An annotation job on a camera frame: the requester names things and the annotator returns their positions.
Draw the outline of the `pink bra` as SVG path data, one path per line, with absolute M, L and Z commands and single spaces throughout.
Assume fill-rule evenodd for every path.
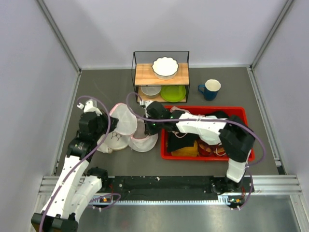
M 182 112 L 182 113 L 190 113 L 188 110 L 185 110 L 185 109 L 181 109 L 181 108 L 178 108 L 176 106 L 173 106 L 171 109 L 170 109 L 170 112 L 173 113 L 174 111 L 179 111 L 179 112 Z M 186 133 L 180 133 L 180 132 L 173 132 L 174 135 L 177 137 L 177 138 L 183 138 L 185 137 L 187 134 Z

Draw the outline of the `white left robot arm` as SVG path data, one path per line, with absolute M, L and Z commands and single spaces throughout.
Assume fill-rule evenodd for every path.
M 84 210 L 98 191 L 109 187 L 108 173 L 91 168 L 83 184 L 80 179 L 88 167 L 99 139 L 112 132 L 118 119 L 105 113 L 88 112 L 80 116 L 79 128 L 68 145 L 62 172 L 53 193 L 31 224 L 37 232 L 75 232 Z

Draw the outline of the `aluminium frame rail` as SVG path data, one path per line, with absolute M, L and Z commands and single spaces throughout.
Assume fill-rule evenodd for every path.
M 262 196 L 299 195 L 302 190 L 299 181 L 294 175 L 255 175 L 251 180 L 250 194 Z M 95 194 L 90 204 L 107 206 L 111 200 L 103 200 L 112 190 L 107 189 Z M 188 201 L 120 201 L 118 205 L 229 205 L 232 200 L 240 199 L 240 195 L 224 193 L 216 200 L 188 200 Z

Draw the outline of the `blue mug white interior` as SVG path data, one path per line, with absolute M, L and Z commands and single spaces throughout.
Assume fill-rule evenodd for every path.
M 207 101 L 212 101 L 216 98 L 219 90 L 221 89 L 221 83 L 215 79 L 209 79 L 203 85 L 198 85 L 198 91 L 203 95 Z

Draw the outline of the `white scalloped bowl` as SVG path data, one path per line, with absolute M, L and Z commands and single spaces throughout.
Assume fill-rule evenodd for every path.
M 172 79 L 178 72 L 178 69 L 178 62 L 171 57 L 158 58 L 152 64 L 154 75 L 161 80 Z

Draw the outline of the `white mesh laundry bag pink zipper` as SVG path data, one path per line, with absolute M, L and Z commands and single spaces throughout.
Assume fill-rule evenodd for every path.
M 137 152 L 148 152 L 157 143 L 158 135 L 146 135 L 144 120 L 133 115 L 126 104 L 118 103 L 110 111 L 110 116 L 119 119 L 116 132 L 129 137 L 128 146 Z

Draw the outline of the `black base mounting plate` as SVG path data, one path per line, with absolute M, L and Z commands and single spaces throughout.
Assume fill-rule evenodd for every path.
M 121 194 L 122 201 L 216 200 L 224 193 L 249 193 L 251 180 L 244 177 L 233 184 L 214 176 L 115 176 L 106 187 Z

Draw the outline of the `cream mesh laundry bag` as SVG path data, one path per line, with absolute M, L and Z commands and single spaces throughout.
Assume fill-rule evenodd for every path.
M 97 151 L 110 154 L 113 151 L 125 149 L 128 146 L 128 141 L 128 136 L 121 135 L 116 132 L 111 132 L 108 134 L 107 138 L 100 145 Z

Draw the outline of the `grey metal bowl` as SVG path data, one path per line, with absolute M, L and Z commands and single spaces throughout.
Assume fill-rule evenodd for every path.
M 161 86 L 142 86 L 141 91 L 148 98 L 155 98 L 161 92 Z

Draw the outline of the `black garment in bin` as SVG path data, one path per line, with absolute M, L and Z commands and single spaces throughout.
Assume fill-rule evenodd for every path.
M 168 133 L 167 151 L 173 152 L 185 147 L 193 147 L 195 141 L 199 138 L 197 134 L 181 134 L 178 138 L 174 133 Z

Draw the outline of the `white bra in bin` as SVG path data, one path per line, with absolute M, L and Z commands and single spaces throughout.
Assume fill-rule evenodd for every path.
M 218 139 L 212 139 L 212 138 L 200 138 L 203 142 L 205 142 L 208 145 L 217 145 L 220 143 L 220 140 Z

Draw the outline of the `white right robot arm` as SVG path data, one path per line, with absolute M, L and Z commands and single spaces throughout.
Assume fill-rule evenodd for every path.
M 171 159 L 227 159 L 223 181 L 213 185 L 219 193 L 237 191 L 243 177 L 255 138 L 240 117 L 224 112 L 202 115 L 201 109 L 189 112 L 166 108 L 157 101 L 142 102 L 145 110 L 145 132 L 155 135 L 164 130 L 163 154 Z

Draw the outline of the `green plate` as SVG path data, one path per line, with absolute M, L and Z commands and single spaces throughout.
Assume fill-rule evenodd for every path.
M 180 102 L 185 99 L 185 86 L 163 86 L 160 91 L 162 99 L 167 102 Z

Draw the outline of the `red plastic bin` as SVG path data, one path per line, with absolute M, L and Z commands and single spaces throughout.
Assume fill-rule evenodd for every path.
M 225 118 L 238 116 L 245 125 L 248 124 L 245 109 L 242 107 L 218 107 L 218 106 L 179 106 L 182 110 L 187 110 L 194 115 L 216 116 Z M 206 145 L 200 139 L 195 140 L 193 147 L 184 147 L 179 150 L 169 152 L 169 140 L 172 134 L 166 130 L 161 132 L 161 157 L 167 160 L 192 160 L 192 161 L 228 161 L 228 156 L 223 148 L 218 145 Z

